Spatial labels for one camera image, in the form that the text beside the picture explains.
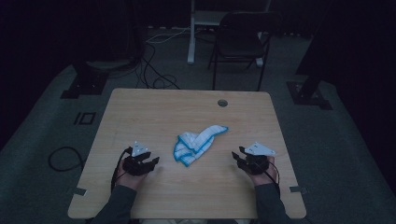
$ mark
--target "person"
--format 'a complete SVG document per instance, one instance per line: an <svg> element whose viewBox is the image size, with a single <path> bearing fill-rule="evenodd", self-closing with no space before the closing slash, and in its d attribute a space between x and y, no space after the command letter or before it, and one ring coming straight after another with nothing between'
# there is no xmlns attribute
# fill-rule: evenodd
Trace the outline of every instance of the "person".
<svg viewBox="0 0 396 224"><path fill-rule="evenodd" d="M270 164L267 173L276 180L274 157L268 157ZM148 174L135 176L127 174L123 169L123 160L118 170L116 186L105 207L92 220L91 224L122 223L130 221L132 206L137 190ZM257 215L261 224L289 224L290 218L286 214L285 206L280 200L276 183L266 174L250 175L256 192Z"/></svg>

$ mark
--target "towel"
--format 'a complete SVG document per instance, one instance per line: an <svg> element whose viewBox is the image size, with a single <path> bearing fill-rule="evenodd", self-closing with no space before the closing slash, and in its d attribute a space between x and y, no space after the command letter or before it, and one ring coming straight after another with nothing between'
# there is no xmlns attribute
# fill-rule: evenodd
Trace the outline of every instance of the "towel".
<svg viewBox="0 0 396 224"><path fill-rule="evenodd" d="M181 161L186 167L198 160L212 145L215 136L228 131L228 127L213 125L201 133L183 133L177 137L174 148L176 161Z"/></svg>

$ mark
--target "chair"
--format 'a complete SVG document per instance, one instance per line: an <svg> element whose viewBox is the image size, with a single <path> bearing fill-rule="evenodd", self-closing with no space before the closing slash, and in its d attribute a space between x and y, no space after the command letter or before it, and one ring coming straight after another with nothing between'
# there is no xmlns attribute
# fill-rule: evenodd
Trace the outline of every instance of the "chair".
<svg viewBox="0 0 396 224"><path fill-rule="evenodd" d="M262 59L259 86L262 84L262 75L270 48L270 39L280 27L282 17L276 12L230 12L220 21L216 33L215 46L207 69L215 64L212 90L216 86L218 63L246 63L247 69L256 58Z"/></svg>

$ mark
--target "table leg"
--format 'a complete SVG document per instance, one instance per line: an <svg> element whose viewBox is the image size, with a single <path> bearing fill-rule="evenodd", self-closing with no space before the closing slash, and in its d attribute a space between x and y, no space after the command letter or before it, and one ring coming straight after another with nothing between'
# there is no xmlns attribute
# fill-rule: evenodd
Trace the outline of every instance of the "table leg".
<svg viewBox="0 0 396 224"><path fill-rule="evenodd" d="M187 63L194 63L195 56L195 0L191 0L191 25L190 25L190 46L189 55L187 56Z"/></svg>
<svg viewBox="0 0 396 224"><path fill-rule="evenodd" d="M267 12L271 6L271 1L272 0L267 0L265 1L265 5L264 5L264 12ZM262 67L262 58L257 58L256 59L256 65L258 67Z"/></svg>

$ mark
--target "table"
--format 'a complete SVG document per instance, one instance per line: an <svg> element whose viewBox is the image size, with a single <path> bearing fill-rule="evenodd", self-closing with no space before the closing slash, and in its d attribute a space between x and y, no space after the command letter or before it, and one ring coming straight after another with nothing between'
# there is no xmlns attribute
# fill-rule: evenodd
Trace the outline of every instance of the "table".
<svg viewBox="0 0 396 224"><path fill-rule="evenodd" d="M219 106L220 99L228 105ZM214 124L229 131L215 137L199 160L188 168L174 160L179 134L199 133ZM70 217L95 217L103 208L119 156L135 140L160 162L138 191L133 218L257 217L253 185L231 153L255 141L277 152L281 200L288 215L305 216L301 193L289 189L298 183L268 93L115 89L78 182L86 194L74 195Z"/></svg>
<svg viewBox="0 0 396 224"><path fill-rule="evenodd" d="M266 1L263 6L263 11L268 11L272 0ZM189 54L187 56L187 63L193 64L195 61L195 25L219 25L221 19L227 14L225 11L204 11L195 10L195 0L191 0L191 32ZM256 64L261 67L262 59L256 59Z"/></svg>

